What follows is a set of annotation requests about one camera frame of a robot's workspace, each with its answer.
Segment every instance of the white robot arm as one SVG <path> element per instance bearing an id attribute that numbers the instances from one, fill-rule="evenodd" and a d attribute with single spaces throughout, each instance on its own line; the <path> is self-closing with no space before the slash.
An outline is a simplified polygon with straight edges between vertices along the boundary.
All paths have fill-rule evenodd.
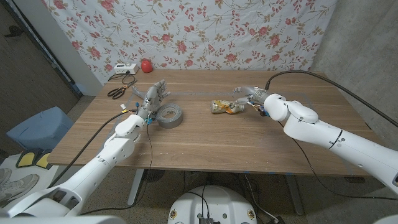
<path id="1" fill-rule="evenodd" d="M 255 101 L 275 121 L 287 119 L 284 132 L 288 136 L 322 146 L 364 169 L 398 194 L 398 151 L 386 148 L 318 119 L 318 114 L 298 101 L 286 101 L 278 94 L 268 94 L 257 87 L 238 87 L 246 97 L 238 103 Z"/>
<path id="2" fill-rule="evenodd" d="M 141 130 L 157 111 L 165 93 L 164 80 L 148 89 L 145 100 L 137 111 L 118 124 L 115 133 L 106 140 L 104 149 L 63 184 L 41 190 L 13 206 L 8 214 L 35 217 L 71 217 L 80 213 L 87 198 L 99 186 L 109 171 L 134 152 Z"/>

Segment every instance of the floral curtain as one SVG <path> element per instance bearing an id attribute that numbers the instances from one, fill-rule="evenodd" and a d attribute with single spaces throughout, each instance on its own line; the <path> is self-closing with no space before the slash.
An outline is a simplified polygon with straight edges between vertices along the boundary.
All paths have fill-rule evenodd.
<path id="1" fill-rule="evenodd" d="M 309 70 L 336 0 L 42 0 L 104 84 L 116 63 Z"/>

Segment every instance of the sneaker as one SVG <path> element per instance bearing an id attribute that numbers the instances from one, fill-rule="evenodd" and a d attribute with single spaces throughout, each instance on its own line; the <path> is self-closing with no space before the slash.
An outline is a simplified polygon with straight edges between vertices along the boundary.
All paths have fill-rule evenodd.
<path id="1" fill-rule="evenodd" d="M 5 184 L 11 176 L 11 170 L 8 168 L 0 169 L 0 185 Z"/>
<path id="2" fill-rule="evenodd" d="M 39 181 L 37 174 L 30 174 L 21 180 L 0 185 L 0 202 L 10 201 L 25 195 Z"/>

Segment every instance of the scissors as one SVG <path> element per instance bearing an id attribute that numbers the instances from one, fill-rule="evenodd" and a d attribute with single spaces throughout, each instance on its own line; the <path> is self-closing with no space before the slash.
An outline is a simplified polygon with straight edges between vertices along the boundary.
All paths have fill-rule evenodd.
<path id="1" fill-rule="evenodd" d="M 114 90 L 111 90 L 108 93 L 108 96 L 112 96 L 112 99 L 114 99 L 114 100 L 118 99 L 118 98 L 122 97 L 124 92 L 133 84 L 134 83 L 128 83 L 127 85 L 124 85 L 124 86 L 122 86 L 120 88 L 116 88 Z"/>

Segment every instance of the red ball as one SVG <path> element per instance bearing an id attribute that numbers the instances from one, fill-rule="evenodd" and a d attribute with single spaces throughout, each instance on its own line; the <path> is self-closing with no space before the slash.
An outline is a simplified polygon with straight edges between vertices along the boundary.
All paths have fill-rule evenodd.
<path id="1" fill-rule="evenodd" d="M 152 65 L 150 64 L 150 61 L 142 61 L 141 62 L 141 69 L 143 72 L 148 73 L 152 71 Z"/>

